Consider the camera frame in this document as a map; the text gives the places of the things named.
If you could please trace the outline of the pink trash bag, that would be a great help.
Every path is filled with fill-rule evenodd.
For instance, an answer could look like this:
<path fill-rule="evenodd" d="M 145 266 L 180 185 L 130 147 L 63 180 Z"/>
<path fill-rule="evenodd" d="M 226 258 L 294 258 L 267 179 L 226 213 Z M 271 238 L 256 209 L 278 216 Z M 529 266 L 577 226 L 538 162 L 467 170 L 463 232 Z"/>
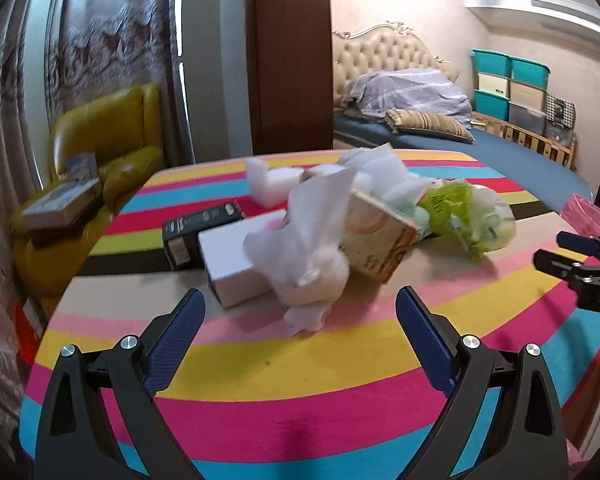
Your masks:
<path fill-rule="evenodd" d="M 600 236 L 600 208 L 579 194 L 572 193 L 559 215 L 578 234 Z"/>

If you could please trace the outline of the blue bed mattress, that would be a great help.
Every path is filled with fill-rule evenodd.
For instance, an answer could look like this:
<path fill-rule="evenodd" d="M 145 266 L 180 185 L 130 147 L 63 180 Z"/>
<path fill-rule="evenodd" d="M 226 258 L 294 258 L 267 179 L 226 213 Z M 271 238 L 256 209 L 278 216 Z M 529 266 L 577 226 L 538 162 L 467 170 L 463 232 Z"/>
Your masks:
<path fill-rule="evenodd" d="M 334 135 L 342 142 L 357 148 L 389 143 L 394 148 L 465 153 L 521 185 L 553 210 L 562 209 L 573 194 L 587 200 L 594 198 L 588 182 L 556 162 L 482 130 L 474 129 L 471 134 L 474 142 L 463 143 L 413 133 L 395 134 L 380 122 L 360 118 L 334 118 Z"/>

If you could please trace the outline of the rainbow striped tablecloth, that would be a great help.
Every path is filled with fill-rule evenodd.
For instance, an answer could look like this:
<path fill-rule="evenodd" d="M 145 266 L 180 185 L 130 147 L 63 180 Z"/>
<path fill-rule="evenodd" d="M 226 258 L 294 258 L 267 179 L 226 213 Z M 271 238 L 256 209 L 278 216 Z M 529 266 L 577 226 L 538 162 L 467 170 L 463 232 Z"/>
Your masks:
<path fill-rule="evenodd" d="M 323 329 L 291 336 L 272 296 L 232 310 L 208 295 L 207 317 L 156 402 L 174 436 L 209 479 L 392 479 L 444 403 L 430 387 L 394 314 L 411 285 L 431 311 L 488 346 L 541 348 L 566 412 L 579 413 L 600 360 L 600 314 L 532 266 L 565 222 L 529 185 L 463 153 L 400 151 L 409 170 L 498 192 L 517 215 L 515 239 L 482 261 L 449 240 L 418 243 L 385 285 L 352 275 Z M 94 247 L 60 300 L 32 367 L 19 437 L 32 453 L 45 390 L 66 344 L 108 349 L 170 311 L 206 274 L 174 272 L 162 248 L 166 220 L 236 200 L 257 216 L 241 160 L 152 176 Z"/>

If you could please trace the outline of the lower teal storage bin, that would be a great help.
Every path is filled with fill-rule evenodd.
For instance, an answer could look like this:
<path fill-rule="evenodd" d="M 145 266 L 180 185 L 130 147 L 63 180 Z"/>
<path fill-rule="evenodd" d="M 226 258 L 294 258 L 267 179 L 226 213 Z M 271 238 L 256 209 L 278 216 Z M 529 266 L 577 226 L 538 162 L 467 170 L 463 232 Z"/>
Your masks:
<path fill-rule="evenodd" d="M 501 120 L 502 122 L 508 121 L 509 98 L 478 89 L 474 91 L 474 97 L 474 110 L 477 113 Z"/>

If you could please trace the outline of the teal storage bin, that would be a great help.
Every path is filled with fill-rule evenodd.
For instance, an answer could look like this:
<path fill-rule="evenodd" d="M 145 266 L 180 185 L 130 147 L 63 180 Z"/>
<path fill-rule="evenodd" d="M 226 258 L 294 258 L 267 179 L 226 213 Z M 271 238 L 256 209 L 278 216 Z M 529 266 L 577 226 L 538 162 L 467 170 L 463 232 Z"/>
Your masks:
<path fill-rule="evenodd" d="M 472 50 L 472 64 L 476 73 L 509 78 L 512 73 L 508 54 L 490 50 Z"/>
<path fill-rule="evenodd" d="M 478 89 L 474 91 L 474 97 L 474 110 L 477 113 L 501 120 L 502 122 L 508 121 L 509 98 Z"/>
<path fill-rule="evenodd" d="M 548 78 L 550 78 L 550 68 L 547 65 L 516 56 L 511 56 L 509 59 L 510 78 L 544 90 L 547 89 Z"/>

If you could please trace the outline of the cardboard carton box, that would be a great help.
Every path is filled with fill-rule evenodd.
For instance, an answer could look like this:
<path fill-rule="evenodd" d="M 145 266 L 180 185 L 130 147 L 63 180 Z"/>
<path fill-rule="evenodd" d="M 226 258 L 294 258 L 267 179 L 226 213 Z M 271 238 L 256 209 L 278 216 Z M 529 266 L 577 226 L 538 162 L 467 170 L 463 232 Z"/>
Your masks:
<path fill-rule="evenodd" d="M 386 284 L 414 243 L 417 228 L 376 198 L 352 190 L 340 237 L 350 267 Z"/>

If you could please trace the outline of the teal storage bin right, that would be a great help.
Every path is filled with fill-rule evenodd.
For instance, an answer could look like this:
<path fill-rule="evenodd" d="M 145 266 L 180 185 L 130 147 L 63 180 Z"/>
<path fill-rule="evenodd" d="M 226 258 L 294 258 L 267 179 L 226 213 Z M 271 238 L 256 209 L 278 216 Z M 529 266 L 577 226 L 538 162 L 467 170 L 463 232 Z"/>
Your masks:
<path fill-rule="evenodd" d="M 509 59 L 510 78 L 544 90 L 547 89 L 548 78 L 550 78 L 550 68 L 547 65 L 516 56 L 511 56 Z"/>

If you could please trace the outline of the striped tan pillow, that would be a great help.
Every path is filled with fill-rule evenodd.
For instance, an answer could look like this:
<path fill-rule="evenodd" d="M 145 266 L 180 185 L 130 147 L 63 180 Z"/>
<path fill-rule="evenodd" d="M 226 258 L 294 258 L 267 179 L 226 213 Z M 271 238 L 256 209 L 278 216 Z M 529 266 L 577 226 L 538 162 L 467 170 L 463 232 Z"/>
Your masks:
<path fill-rule="evenodd" d="M 385 114 L 385 123 L 394 134 L 419 134 L 466 144 L 475 142 L 474 136 L 460 122 L 437 113 L 394 108 Z"/>

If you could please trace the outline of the black small box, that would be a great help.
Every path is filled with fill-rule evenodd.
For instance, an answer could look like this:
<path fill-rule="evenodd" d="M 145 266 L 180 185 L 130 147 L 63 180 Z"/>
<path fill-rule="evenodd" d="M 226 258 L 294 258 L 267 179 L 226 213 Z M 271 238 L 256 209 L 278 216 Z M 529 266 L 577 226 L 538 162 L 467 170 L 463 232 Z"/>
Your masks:
<path fill-rule="evenodd" d="M 202 269 L 204 258 L 199 235 L 220 226 L 245 218 L 242 208 L 234 200 L 201 211 L 166 220 L 161 228 L 166 258 L 173 270 Z"/>

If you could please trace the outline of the teal storage bin left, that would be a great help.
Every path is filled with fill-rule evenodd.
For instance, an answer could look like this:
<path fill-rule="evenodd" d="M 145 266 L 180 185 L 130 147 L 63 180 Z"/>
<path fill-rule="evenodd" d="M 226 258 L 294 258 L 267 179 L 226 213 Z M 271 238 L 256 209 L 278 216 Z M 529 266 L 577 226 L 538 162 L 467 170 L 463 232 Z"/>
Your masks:
<path fill-rule="evenodd" d="M 508 54 L 490 50 L 472 50 L 472 64 L 476 73 L 509 78 L 512 73 Z"/>

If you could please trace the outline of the white crumpled tissue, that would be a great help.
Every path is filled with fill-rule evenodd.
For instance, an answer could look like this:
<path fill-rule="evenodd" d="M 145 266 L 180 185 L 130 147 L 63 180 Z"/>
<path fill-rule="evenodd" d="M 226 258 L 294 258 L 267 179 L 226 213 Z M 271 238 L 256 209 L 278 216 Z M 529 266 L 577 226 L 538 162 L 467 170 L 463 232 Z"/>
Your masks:
<path fill-rule="evenodd" d="M 356 171 L 312 176 L 289 193 L 283 225 L 246 236 L 244 252 L 286 308 L 289 333 L 316 333 L 350 274 L 340 238 Z"/>

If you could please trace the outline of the beige tufted headboard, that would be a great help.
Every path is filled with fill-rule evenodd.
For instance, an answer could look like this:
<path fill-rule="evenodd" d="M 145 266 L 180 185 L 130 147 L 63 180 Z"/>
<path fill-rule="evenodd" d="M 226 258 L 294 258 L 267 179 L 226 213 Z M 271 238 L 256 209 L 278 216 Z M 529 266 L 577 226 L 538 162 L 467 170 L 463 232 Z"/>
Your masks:
<path fill-rule="evenodd" d="M 424 42 L 402 22 L 385 22 L 360 32 L 332 32 L 332 96 L 334 110 L 341 110 L 348 84 L 358 76 L 432 67 L 452 82 L 460 70 L 434 55 Z"/>

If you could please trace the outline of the white foam piece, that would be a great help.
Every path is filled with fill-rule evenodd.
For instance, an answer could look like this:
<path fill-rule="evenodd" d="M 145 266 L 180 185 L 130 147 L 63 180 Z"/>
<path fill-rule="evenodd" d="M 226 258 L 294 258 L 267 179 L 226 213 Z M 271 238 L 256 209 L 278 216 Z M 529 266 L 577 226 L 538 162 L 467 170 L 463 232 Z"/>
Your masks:
<path fill-rule="evenodd" d="M 257 157 L 248 158 L 245 168 L 249 196 L 263 208 L 286 203 L 304 171 L 298 167 L 270 168 L 263 159 Z"/>

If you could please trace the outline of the floral curtain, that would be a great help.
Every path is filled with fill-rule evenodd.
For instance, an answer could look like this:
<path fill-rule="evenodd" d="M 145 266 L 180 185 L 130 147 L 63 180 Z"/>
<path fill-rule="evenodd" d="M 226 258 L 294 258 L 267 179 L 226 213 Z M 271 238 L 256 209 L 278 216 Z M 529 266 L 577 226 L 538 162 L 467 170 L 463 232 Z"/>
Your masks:
<path fill-rule="evenodd" d="M 0 9 L 0 451 L 24 396 L 15 313 L 50 314 L 114 215 L 173 162 L 172 0 L 5 0 Z M 35 243 L 25 206 L 74 156 L 94 155 L 102 202 L 82 233 Z"/>

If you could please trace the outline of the wooden crib rail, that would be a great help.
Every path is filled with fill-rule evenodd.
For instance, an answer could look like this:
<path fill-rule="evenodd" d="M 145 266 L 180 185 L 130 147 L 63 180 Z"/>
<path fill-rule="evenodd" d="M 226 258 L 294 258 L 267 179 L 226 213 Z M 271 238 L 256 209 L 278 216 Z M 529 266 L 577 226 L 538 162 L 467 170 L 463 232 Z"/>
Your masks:
<path fill-rule="evenodd" d="M 577 141 L 574 139 L 568 146 L 563 146 L 556 140 L 478 112 L 472 113 L 471 125 L 490 133 L 491 136 L 497 136 L 523 148 L 528 148 L 528 150 L 543 155 L 571 171 L 576 170 L 574 160 L 577 153 Z"/>

